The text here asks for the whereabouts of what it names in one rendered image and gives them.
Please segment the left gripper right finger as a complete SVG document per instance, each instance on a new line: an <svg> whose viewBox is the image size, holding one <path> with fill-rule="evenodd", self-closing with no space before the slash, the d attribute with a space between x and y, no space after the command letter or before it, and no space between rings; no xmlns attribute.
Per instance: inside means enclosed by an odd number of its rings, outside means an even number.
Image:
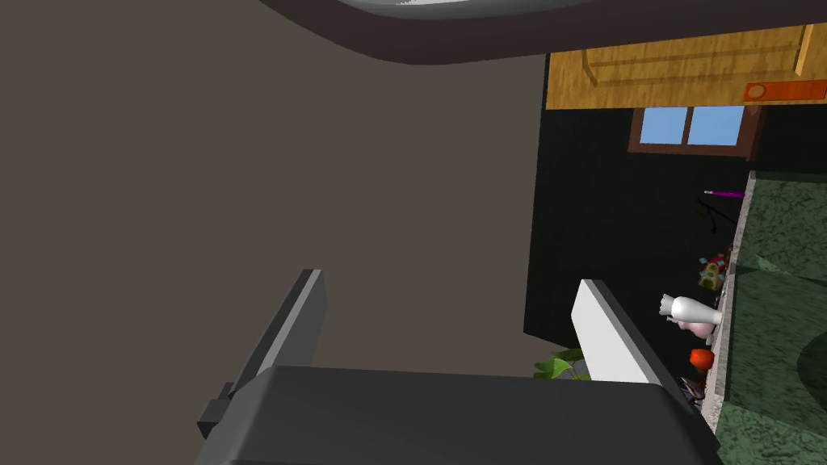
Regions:
<svg viewBox="0 0 827 465"><path fill-rule="evenodd" d="M580 282L571 320L592 379L662 387L673 383L673 376L604 282Z"/></svg>

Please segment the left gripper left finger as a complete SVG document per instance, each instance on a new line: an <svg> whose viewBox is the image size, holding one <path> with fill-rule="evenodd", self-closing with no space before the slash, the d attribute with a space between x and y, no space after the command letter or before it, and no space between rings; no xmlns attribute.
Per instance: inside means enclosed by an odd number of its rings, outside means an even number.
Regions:
<svg viewBox="0 0 827 465"><path fill-rule="evenodd" d="M277 366L308 366L316 352L328 295L322 271L304 269L236 378L232 396L256 375Z"/></svg>

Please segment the green leafy plant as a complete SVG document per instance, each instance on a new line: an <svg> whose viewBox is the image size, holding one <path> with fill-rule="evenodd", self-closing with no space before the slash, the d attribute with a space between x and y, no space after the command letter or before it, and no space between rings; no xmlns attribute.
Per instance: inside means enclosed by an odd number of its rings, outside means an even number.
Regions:
<svg viewBox="0 0 827 465"><path fill-rule="evenodd" d="M552 352L549 359L535 364L532 377L536 379L591 379L585 369L585 358L580 348Z"/></svg>

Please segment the white vase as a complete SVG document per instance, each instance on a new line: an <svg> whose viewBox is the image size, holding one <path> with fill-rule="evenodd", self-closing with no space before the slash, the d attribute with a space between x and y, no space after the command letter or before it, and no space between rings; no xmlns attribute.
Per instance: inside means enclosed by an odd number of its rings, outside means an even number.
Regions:
<svg viewBox="0 0 827 465"><path fill-rule="evenodd" d="M688 297L671 297L664 294L660 301L659 314L667 320L704 325L719 325L723 313L706 304Z"/></svg>

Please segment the colourful small toy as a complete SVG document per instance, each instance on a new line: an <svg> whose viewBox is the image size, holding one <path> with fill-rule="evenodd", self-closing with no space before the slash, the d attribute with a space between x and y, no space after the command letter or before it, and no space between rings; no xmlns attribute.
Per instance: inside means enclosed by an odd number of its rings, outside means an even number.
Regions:
<svg viewBox="0 0 827 465"><path fill-rule="evenodd" d="M698 286L710 291L718 291L725 281L728 268L728 255L719 253L712 259L700 258L703 266L699 272Z"/></svg>

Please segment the brown framed window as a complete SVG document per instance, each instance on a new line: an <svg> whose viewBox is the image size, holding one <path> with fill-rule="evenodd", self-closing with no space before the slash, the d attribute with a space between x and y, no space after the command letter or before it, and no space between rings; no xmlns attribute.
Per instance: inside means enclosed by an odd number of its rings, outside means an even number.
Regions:
<svg viewBox="0 0 827 465"><path fill-rule="evenodd" d="M765 115L759 106L635 108L628 151L751 161Z"/></svg>

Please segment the wooden cupboard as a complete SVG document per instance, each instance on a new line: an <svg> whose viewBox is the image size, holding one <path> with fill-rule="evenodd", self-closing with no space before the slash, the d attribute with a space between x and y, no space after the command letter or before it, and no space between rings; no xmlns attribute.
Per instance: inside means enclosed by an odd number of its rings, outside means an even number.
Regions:
<svg viewBox="0 0 827 465"><path fill-rule="evenodd" d="M751 86L805 81L827 81L827 23L553 53L545 107L758 105Z"/></svg>

